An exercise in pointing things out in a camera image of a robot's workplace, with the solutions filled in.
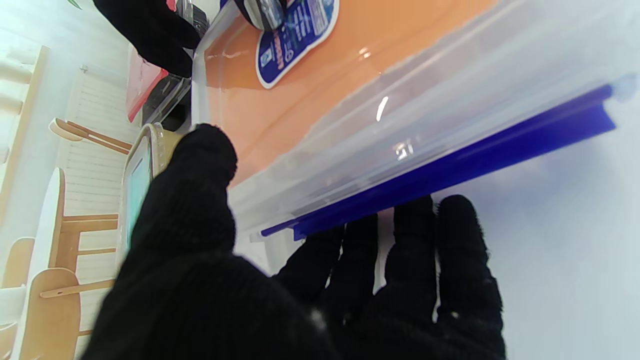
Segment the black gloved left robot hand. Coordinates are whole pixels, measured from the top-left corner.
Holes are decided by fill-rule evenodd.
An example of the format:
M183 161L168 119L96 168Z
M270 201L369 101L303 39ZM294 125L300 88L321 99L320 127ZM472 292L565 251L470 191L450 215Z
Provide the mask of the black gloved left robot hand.
M503 303L471 201L394 207L309 235L276 275L234 254L221 129L200 124L150 183L84 360L504 360Z

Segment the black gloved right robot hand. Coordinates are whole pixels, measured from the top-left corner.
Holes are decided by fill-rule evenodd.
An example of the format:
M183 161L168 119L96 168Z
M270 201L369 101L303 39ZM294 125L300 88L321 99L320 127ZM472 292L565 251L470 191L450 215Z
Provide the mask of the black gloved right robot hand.
M94 6L147 62L181 78L192 77L193 59L201 41L197 30L165 0L95 0ZM286 0L236 0L235 6L252 27L278 30L286 20Z

